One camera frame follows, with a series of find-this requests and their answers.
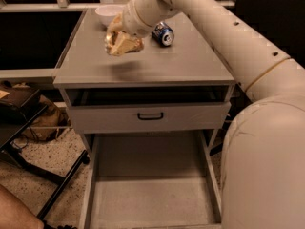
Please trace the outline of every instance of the gray cabinet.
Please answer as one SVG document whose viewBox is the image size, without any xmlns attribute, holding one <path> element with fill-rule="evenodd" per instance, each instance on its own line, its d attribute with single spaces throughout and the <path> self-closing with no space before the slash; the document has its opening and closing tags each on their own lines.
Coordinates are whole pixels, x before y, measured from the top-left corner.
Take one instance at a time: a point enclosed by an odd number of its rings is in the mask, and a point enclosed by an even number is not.
<svg viewBox="0 0 305 229">
<path fill-rule="evenodd" d="M 113 57 L 105 53 L 105 32 L 98 17 L 87 10 L 56 73 L 54 85 L 91 153 L 80 228 L 219 222 L 219 194 L 202 130 L 212 130 L 212 145 L 230 109 L 234 79 L 184 14 L 167 23 L 175 33 L 170 47 L 161 48 L 148 37 L 144 51 Z M 160 169 L 167 164 L 169 170 Z M 143 197 L 136 198 L 139 191 Z M 121 193 L 129 194 L 130 200 L 120 198 Z M 150 200 L 153 195 L 156 201 Z M 187 213 L 185 219 L 173 221 L 175 212 L 167 211 L 164 202 L 172 210 L 173 201 L 183 206 L 188 199 L 190 206 L 176 214 Z M 121 208 L 125 216 L 112 214 L 110 206 L 113 212 Z M 200 214 L 196 218 L 191 216 L 192 208 L 207 211 L 196 211 Z"/>
</svg>

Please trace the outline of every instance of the white bowl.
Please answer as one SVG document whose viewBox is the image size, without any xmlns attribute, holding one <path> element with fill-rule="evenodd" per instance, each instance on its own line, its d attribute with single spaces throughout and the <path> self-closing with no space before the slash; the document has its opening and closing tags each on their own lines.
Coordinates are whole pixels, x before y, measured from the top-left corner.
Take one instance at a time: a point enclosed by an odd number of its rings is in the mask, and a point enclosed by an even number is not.
<svg viewBox="0 0 305 229">
<path fill-rule="evenodd" d="M 113 18 L 121 11 L 123 11 L 124 5 L 109 4 L 102 5 L 95 10 L 95 13 L 99 16 L 101 23 L 108 27 Z"/>
</svg>

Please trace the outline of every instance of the desk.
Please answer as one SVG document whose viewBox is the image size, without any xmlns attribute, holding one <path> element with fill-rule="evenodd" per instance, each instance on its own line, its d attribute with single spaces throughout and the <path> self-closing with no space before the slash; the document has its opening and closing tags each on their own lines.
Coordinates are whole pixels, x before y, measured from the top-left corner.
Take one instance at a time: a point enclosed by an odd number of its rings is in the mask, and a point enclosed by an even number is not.
<svg viewBox="0 0 305 229">
<path fill-rule="evenodd" d="M 113 57 L 87 10 L 56 73 L 91 155 L 79 228 L 219 228 L 209 149 L 235 82 L 184 14 L 166 22 L 175 34 L 170 47 L 149 36 L 143 51 Z M 208 145 L 202 130 L 212 133 Z"/>
<path fill-rule="evenodd" d="M 24 158 L 22 158 L 19 152 L 11 146 L 11 142 L 15 140 L 26 128 L 28 128 L 32 122 L 47 108 L 47 105 L 37 106 L 37 108 L 29 114 L 29 120 L 21 124 L 11 124 L 3 121 L 0 122 L 0 159 L 3 159 L 21 169 L 38 175 L 58 185 L 45 206 L 38 213 L 37 216 L 39 219 L 43 219 L 44 216 L 49 212 L 50 208 L 56 202 L 61 192 L 65 189 L 66 185 L 69 183 L 80 164 L 82 162 L 88 163 L 89 161 L 87 158 L 87 151 L 83 151 L 79 158 L 71 166 L 70 170 L 66 173 L 66 175 L 61 177 L 55 173 L 49 172 L 38 166 L 28 163 Z"/>
</svg>

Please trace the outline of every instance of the food item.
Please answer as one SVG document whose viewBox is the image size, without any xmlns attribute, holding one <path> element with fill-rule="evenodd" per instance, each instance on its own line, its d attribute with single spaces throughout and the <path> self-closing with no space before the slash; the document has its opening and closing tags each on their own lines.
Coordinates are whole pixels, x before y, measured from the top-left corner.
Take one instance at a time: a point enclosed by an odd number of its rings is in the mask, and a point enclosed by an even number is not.
<svg viewBox="0 0 305 229">
<path fill-rule="evenodd" d="M 144 49 L 143 40 L 131 36 L 122 30 L 122 14 L 119 13 L 109 24 L 106 34 L 106 52 L 121 56 L 127 52 L 139 52 Z"/>
</svg>

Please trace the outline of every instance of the cabinet top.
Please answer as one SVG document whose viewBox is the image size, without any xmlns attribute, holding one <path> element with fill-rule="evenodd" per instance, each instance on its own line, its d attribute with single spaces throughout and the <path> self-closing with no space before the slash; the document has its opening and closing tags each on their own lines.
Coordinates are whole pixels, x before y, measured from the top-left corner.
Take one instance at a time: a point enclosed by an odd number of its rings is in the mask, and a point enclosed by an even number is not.
<svg viewBox="0 0 305 229">
<path fill-rule="evenodd" d="M 162 48 L 148 36 L 143 51 L 116 57 L 105 52 L 105 29 L 94 9 L 88 9 L 56 72 L 55 87 L 234 84 L 233 77 L 183 13 L 166 22 L 174 31 L 170 47 Z"/>
</svg>

